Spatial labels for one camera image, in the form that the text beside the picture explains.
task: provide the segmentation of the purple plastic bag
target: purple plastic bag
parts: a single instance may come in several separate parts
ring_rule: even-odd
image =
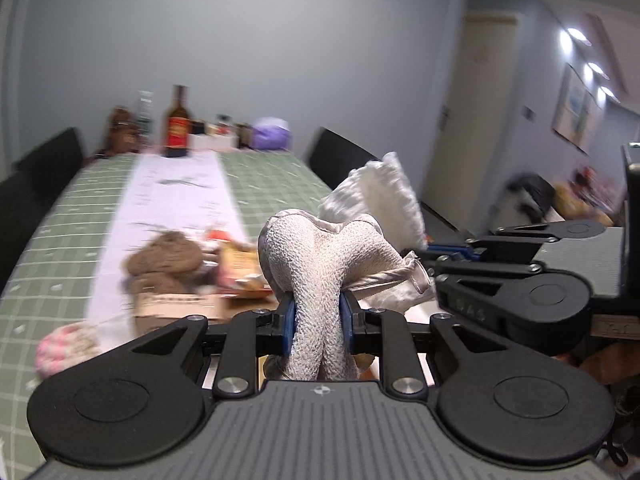
[[[254,124],[251,147],[254,150],[286,150],[291,132],[289,123],[276,117],[262,118]]]

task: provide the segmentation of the white table runner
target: white table runner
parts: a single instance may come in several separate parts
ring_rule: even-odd
[[[196,233],[223,228],[246,239],[236,202],[215,152],[138,157],[100,254],[86,319],[98,326],[103,351],[135,337],[124,260],[163,230]]]

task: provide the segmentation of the green checkered tablecloth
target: green checkered tablecloth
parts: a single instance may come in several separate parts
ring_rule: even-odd
[[[329,189],[290,153],[221,154],[251,240],[274,213],[318,212]],[[8,480],[43,462],[26,407],[38,384],[36,345],[53,329],[83,319],[104,235],[135,155],[101,160],[82,171],[36,230],[0,301],[0,441]]]

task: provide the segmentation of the black chair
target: black chair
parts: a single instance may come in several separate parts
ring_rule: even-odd
[[[14,164],[24,173],[38,203],[49,210],[82,168],[84,154],[75,128],[68,128]]]
[[[351,170],[361,168],[370,160],[378,159],[350,140],[322,128],[308,165],[327,186],[335,189]]]
[[[25,174],[0,183],[0,291],[45,214]]]

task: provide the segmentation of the brown bottle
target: brown bottle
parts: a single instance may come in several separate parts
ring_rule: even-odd
[[[166,133],[164,156],[185,156],[189,134],[191,133],[191,115],[182,105],[186,87],[174,85],[174,107],[166,115]]]

